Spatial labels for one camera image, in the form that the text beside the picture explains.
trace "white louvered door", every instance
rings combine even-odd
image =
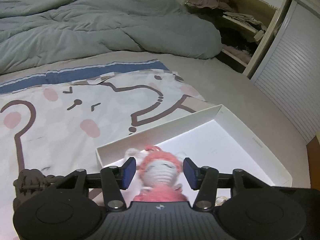
[[[308,143],[320,130],[320,19],[292,1],[251,80]]]

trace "pink spot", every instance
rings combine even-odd
[[[80,123],[80,128],[85,131],[85,133],[92,137],[97,138],[100,135],[100,129],[98,125],[92,119],[85,119]]]
[[[192,97],[196,97],[196,96],[199,96],[199,92],[197,90],[195,90],[193,87],[191,86],[188,86],[188,85],[183,85],[180,87],[180,90],[186,94],[186,95],[189,95],[189,96],[192,96]]]
[[[58,94],[52,88],[46,88],[45,90],[43,90],[43,95],[49,101],[57,101],[58,100]]]
[[[160,91],[160,89],[158,88],[158,86],[157,86],[156,84],[154,84],[153,82],[150,82],[150,83],[148,84],[148,86],[149,86],[149,87],[152,87],[152,88],[154,88],[154,89],[156,89],[156,90],[158,90],[158,91]]]
[[[21,121],[21,114],[18,112],[11,112],[7,114],[3,120],[4,125],[9,128],[15,128]]]

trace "gray-green quilt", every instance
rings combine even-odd
[[[175,0],[0,2],[0,74],[116,50],[207,59],[219,31]]]

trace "pink knitted hat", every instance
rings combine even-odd
[[[141,165],[139,166],[140,177],[143,176],[148,164],[157,159],[169,161],[176,166],[178,172],[182,171],[182,162],[179,161],[173,154],[162,151],[158,146],[145,146],[144,149],[150,153],[143,159]]]

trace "crocheted doll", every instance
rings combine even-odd
[[[133,201],[177,202],[187,201],[181,185],[175,185],[182,171],[184,154],[173,155],[162,151],[158,146],[146,146],[146,154],[137,149],[128,149],[125,158],[135,157],[140,179],[144,187]]]

